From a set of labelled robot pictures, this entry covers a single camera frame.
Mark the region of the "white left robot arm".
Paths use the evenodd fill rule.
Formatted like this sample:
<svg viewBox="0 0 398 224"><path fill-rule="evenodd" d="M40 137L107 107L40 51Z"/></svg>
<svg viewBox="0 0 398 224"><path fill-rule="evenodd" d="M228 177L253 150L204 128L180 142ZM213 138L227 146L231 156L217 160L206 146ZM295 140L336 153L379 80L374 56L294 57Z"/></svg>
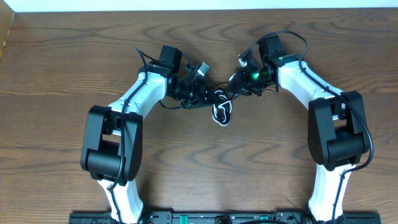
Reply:
<svg viewBox="0 0 398 224"><path fill-rule="evenodd" d="M205 64L185 67L190 80L177 76L183 56L178 48L164 45L158 59L143 63L136 82L122 97L88 112L81 168L106 192L109 217L116 223L138 223L144 208L135 178L142 162L143 120L154 105L166 96L187 109L222 102L206 84Z"/></svg>

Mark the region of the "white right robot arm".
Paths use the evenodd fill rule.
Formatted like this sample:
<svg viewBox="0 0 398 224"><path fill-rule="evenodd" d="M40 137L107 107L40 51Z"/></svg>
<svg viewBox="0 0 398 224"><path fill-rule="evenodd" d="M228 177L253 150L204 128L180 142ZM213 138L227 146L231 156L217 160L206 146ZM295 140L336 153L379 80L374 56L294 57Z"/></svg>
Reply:
<svg viewBox="0 0 398 224"><path fill-rule="evenodd" d="M304 54L286 54L280 31L267 34L254 45L257 62L248 48L229 78L228 90L237 95L261 96L268 86L289 91L308 111L307 144L317 165L308 221L338 223L343 219L343 197L351 173L367 167L374 143L367 126L363 97L324 81L304 61Z"/></svg>

